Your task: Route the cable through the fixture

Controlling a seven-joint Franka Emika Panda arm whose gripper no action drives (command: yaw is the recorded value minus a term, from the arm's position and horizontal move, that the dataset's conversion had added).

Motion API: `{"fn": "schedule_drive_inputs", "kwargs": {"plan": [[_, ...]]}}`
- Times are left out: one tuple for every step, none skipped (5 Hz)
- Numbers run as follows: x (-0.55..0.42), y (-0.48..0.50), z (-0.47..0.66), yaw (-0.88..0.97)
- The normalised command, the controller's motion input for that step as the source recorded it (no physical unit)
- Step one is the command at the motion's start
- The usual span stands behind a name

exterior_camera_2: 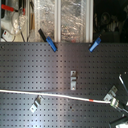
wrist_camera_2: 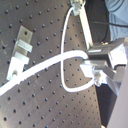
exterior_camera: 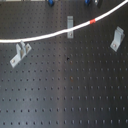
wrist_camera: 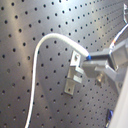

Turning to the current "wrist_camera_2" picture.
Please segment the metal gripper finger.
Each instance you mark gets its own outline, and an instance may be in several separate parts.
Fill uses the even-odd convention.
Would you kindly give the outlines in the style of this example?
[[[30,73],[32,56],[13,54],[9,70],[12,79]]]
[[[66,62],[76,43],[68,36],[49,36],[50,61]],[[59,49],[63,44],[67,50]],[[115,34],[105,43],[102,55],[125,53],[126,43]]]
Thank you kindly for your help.
[[[85,60],[80,64],[85,77],[92,78],[96,85],[105,83],[106,77],[113,78],[115,73],[104,60]]]
[[[94,45],[87,54],[91,60],[110,60],[110,52],[117,46],[116,43],[109,43],[107,45]]]

